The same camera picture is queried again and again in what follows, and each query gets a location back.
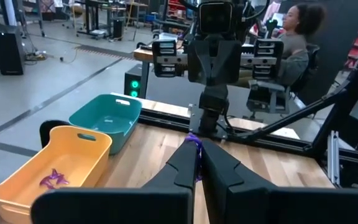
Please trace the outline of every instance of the green light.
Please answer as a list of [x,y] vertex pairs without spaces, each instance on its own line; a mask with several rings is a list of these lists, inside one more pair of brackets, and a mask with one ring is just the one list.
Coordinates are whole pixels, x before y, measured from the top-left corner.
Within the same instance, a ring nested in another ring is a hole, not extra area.
[[137,92],[136,91],[131,91],[131,96],[133,96],[133,97],[137,97]]
[[131,87],[132,88],[138,88],[139,87],[139,82],[138,81],[132,81],[131,82]]

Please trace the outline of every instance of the basket handle hole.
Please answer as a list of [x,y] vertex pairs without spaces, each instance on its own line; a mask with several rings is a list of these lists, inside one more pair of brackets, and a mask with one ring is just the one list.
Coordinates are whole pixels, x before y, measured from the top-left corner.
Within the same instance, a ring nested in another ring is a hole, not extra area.
[[77,134],[80,139],[88,140],[88,141],[96,141],[96,138],[90,134]]
[[129,101],[126,101],[126,100],[120,100],[120,99],[116,99],[116,103],[117,104],[121,104],[121,105],[127,105],[127,106],[130,106],[131,103]]

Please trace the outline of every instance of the black computer tower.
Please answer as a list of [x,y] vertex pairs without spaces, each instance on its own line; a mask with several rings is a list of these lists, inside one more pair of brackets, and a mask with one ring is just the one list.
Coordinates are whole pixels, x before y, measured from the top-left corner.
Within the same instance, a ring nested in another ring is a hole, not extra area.
[[124,21],[115,19],[112,25],[112,37],[116,40],[122,40],[122,36],[124,35]]
[[0,25],[0,71],[3,75],[24,74],[25,53],[19,27]]

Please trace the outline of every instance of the teal plastic bin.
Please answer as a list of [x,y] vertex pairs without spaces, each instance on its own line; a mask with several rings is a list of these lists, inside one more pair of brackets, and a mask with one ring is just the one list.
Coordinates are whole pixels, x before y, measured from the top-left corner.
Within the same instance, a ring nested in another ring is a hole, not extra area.
[[70,116],[78,127],[108,134],[112,138],[110,155],[117,154],[135,129],[142,103],[116,95],[99,95]]

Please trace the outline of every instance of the woman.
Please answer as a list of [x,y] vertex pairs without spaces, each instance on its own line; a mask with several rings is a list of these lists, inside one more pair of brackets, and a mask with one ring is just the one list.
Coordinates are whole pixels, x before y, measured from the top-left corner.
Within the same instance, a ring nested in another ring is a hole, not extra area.
[[[309,62],[306,40],[318,30],[324,17],[324,8],[317,4],[298,4],[288,10],[283,20],[285,33],[278,37],[284,44],[284,50],[277,83],[291,85],[306,70]],[[248,87],[251,79],[251,70],[240,70],[239,81],[235,85]]]

